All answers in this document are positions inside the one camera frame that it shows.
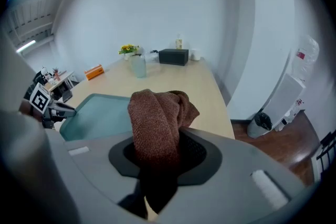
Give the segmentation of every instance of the tissue box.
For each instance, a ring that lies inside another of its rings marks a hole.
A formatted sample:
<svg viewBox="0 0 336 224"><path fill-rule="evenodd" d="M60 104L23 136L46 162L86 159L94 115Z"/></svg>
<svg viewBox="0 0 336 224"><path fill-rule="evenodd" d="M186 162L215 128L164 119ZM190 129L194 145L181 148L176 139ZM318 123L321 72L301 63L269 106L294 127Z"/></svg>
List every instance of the tissue box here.
<svg viewBox="0 0 336 224"><path fill-rule="evenodd" d="M94 77L103 74L104 69L101 65L91 68L90 70L85 70L84 74L88 80L93 79Z"/></svg>
<svg viewBox="0 0 336 224"><path fill-rule="evenodd" d="M188 62L189 50L165 49L159 51L159 62L170 65L185 66Z"/></svg>

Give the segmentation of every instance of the trash can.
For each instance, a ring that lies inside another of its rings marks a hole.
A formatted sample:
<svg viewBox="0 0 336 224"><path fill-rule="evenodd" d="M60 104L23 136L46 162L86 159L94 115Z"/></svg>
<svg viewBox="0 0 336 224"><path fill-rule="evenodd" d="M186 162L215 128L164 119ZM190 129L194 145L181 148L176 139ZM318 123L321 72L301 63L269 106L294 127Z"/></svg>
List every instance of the trash can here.
<svg viewBox="0 0 336 224"><path fill-rule="evenodd" d="M247 126L247 135L252 138L257 138L267 134L270 130L272 130L270 117L266 113L259 111Z"/></svg>

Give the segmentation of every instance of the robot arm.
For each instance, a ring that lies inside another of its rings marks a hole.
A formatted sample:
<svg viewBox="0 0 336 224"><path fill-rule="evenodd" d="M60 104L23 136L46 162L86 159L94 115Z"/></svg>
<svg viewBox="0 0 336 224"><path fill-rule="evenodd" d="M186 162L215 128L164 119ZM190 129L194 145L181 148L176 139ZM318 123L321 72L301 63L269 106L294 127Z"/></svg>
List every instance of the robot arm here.
<svg viewBox="0 0 336 224"><path fill-rule="evenodd" d="M76 115L76 110L73 107L54 100L53 94L40 83L35 86L29 103L42 114L44 128L51 129L55 122Z"/></svg>

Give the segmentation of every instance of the orange box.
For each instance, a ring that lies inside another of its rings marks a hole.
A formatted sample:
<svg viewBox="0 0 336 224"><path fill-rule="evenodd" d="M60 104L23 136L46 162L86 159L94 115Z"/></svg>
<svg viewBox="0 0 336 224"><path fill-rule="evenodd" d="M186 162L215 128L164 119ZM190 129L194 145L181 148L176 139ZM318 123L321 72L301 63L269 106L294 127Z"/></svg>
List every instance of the orange box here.
<svg viewBox="0 0 336 224"><path fill-rule="evenodd" d="M85 70L84 74L88 80L93 79L94 77L103 74L104 69L101 65L91 68L90 70Z"/></svg>

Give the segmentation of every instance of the flower vase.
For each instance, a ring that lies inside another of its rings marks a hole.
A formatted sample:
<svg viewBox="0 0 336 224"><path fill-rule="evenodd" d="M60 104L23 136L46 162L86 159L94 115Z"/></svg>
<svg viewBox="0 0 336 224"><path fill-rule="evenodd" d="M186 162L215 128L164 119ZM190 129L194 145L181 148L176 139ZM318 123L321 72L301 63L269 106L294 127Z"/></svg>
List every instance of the flower vase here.
<svg viewBox="0 0 336 224"><path fill-rule="evenodd" d="M134 55L130 58L131 68L137 78L146 77L146 61L142 55Z"/></svg>
<svg viewBox="0 0 336 224"><path fill-rule="evenodd" d="M59 78L59 75L58 75L58 73L55 73L55 74L54 74L54 77L55 77L55 79L56 79L56 80L58 80L58 81L60 81L60 80L61 80L61 79Z"/></svg>
<svg viewBox="0 0 336 224"><path fill-rule="evenodd" d="M128 61L128 59L130 59L130 57L133 55L135 55L135 51L129 52L128 54L124 54L124 59Z"/></svg>

